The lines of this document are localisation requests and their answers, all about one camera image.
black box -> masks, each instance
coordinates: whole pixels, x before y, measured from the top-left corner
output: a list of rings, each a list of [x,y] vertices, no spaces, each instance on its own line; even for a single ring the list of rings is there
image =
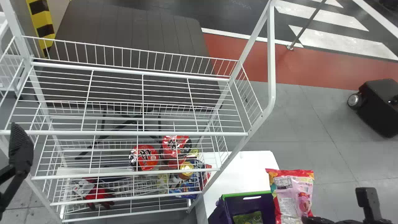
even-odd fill
[[[398,134],[398,83],[394,79],[365,82],[347,103],[383,137]]]

colorful snack package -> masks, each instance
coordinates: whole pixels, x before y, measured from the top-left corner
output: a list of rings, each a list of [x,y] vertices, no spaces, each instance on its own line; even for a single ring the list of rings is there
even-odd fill
[[[313,170],[265,169],[275,204],[276,224],[301,224],[311,212]]]

yellow and black striped post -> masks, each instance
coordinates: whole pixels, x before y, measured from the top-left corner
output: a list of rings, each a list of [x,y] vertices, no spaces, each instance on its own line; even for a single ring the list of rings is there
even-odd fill
[[[38,37],[54,39],[54,27],[53,21],[51,19],[51,14],[46,0],[26,0],[27,7],[30,11],[30,16],[32,18],[33,27],[35,28],[36,35]],[[53,41],[49,40],[39,40],[39,45],[47,57],[50,51]]]

white table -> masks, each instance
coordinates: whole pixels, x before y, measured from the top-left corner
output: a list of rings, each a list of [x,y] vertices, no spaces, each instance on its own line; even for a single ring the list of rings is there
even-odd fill
[[[269,191],[265,169],[279,169],[271,151],[241,151],[203,195],[206,215],[216,208],[222,194]]]

white wire shelf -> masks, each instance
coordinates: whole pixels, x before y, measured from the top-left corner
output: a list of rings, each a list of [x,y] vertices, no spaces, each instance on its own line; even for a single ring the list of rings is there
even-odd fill
[[[239,78],[209,81],[36,66],[5,130],[16,122],[29,134],[246,136],[244,123],[254,123],[262,110],[246,74]]]
[[[71,139],[58,136],[54,139],[46,136],[42,149],[36,144],[36,150],[42,153],[32,180],[183,173],[188,171],[179,170],[179,166],[185,161],[195,164],[192,172],[217,171],[228,157],[223,136],[190,137],[192,145],[188,154],[177,154],[174,158],[164,156],[162,138],[152,137]],[[129,161],[130,152],[139,145],[151,145],[156,152],[151,154],[157,157],[156,164],[148,165],[145,170],[139,169],[139,163],[132,166]]]
[[[273,1],[239,60],[28,37],[10,0],[1,0],[1,7],[15,37],[0,57],[0,113],[10,115],[0,127],[0,147],[7,155],[11,122],[26,130],[41,151],[26,182],[58,223],[191,211],[198,200],[190,197],[206,192],[275,105]],[[262,108],[243,63],[265,21],[268,104]],[[188,170],[161,147],[164,136],[177,135],[191,139],[191,151],[181,153],[193,165]],[[241,137],[232,151],[226,136]],[[156,164],[145,156],[140,167],[131,163],[132,149],[143,144],[153,147]],[[186,172],[192,172],[189,188],[159,183],[159,176]],[[71,190],[87,178],[113,197],[96,191],[87,200]],[[106,201],[114,202],[112,209],[86,204]]]
[[[195,178],[190,192],[185,192],[175,196],[173,193],[162,191],[158,186],[158,180],[162,179],[157,175],[133,176],[133,177],[105,177],[99,179],[99,189],[109,189],[113,191],[114,198],[85,200],[80,195],[72,191],[74,183],[80,179],[58,179],[54,189],[53,202],[50,205],[60,213],[62,222],[72,222],[76,218],[97,219],[108,218],[114,215],[133,215],[165,212],[170,210],[186,210],[189,208],[186,198],[183,195],[200,194],[199,179]],[[99,202],[113,201],[110,210],[106,210]],[[89,201],[96,201],[96,208],[92,210],[87,205]]]
[[[147,51],[108,45],[22,36],[33,47],[33,58],[46,62],[95,65],[110,68],[191,74],[229,78],[238,60]],[[37,41],[52,42],[51,50],[40,53]]]

